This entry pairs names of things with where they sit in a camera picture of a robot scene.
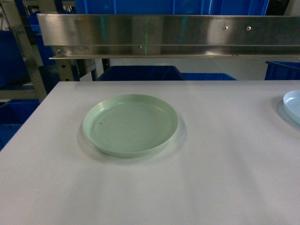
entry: table surface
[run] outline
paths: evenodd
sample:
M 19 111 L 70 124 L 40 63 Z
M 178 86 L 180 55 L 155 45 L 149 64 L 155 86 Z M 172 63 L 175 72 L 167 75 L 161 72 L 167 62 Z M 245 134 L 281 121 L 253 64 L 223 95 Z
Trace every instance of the table surface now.
M 0 152 L 0 224 L 298 225 L 300 126 L 283 95 L 300 81 L 60 82 Z M 137 93 L 180 125 L 160 152 L 101 153 L 82 122 Z

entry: blue storage box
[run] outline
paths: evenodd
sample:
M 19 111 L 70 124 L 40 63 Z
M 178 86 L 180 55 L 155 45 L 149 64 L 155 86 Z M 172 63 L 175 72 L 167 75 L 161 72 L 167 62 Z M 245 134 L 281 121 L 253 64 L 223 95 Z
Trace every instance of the blue storage box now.
M 98 81 L 181 81 L 182 74 L 174 66 L 112 66 Z
M 0 87 L 29 76 L 11 31 L 0 30 Z
M 236 81 L 235 78 L 227 74 L 213 74 L 213 73 L 182 73 L 188 81 Z
M 300 80 L 300 63 L 266 61 L 268 69 L 265 80 Z
M 38 107 L 37 99 L 11 100 L 0 107 L 0 150 Z
M 269 0 L 75 0 L 78 14 L 265 15 Z

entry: metal frame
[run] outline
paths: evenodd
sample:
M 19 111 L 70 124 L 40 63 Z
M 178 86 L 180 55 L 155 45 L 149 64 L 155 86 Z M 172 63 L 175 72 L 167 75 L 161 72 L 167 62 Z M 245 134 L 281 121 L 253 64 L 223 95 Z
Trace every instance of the metal frame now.
M 34 87 L 34 90 L 27 88 L 21 88 L 19 90 L 0 90 L 0 98 L 38 98 L 39 101 L 43 101 L 47 93 L 37 66 L 35 55 L 32 50 L 32 46 L 34 46 L 35 43 L 29 42 L 25 27 L 23 25 L 23 21 L 19 15 L 15 1 L 0 0 L 0 2 L 2 4 L 2 8 L 9 27 L 12 30 L 14 37 L 16 38 L 21 53 L 23 54 L 25 65 Z
M 293 16 L 40 14 L 38 19 L 45 45 L 60 50 L 54 59 L 300 56 L 300 17 Z

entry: green plastic plate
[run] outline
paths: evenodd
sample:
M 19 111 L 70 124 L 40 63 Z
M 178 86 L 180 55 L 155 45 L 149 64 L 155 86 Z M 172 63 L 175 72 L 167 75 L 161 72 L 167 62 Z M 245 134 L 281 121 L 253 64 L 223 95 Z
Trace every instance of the green plastic plate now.
M 123 95 L 95 105 L 83 132 L 101 151 L 138 157 L 161 149 L 178 127 L 178 115 L 166 102 L 147 95 Z

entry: stainless steel shelf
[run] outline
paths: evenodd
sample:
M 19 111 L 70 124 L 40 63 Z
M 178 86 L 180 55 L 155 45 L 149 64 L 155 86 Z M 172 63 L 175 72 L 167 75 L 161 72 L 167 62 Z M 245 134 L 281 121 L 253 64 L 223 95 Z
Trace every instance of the stainless steel shelf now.
M 300 17 L 39 14 L 54 59 L 299 57 Z

